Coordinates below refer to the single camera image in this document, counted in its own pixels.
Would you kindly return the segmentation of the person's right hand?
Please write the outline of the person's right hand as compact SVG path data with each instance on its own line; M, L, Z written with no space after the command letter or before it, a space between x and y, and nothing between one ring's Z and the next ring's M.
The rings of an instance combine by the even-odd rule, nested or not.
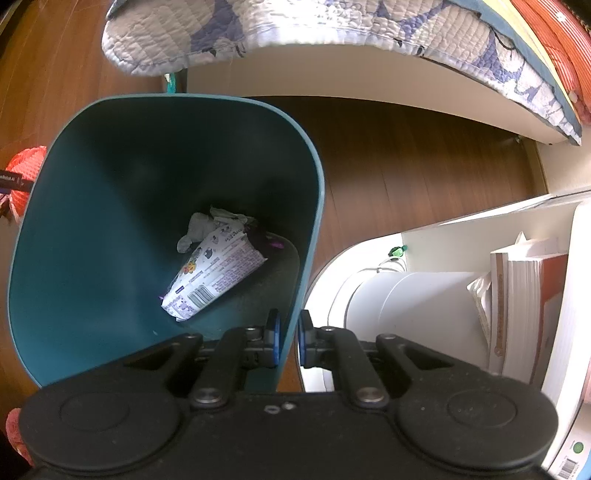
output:
M23 441L20 428L19 428L19 416L21 413L20 408L12 409L6 418L5 428L8 441L13 449L30 465L33 466L33 460L29 454L29 451Z

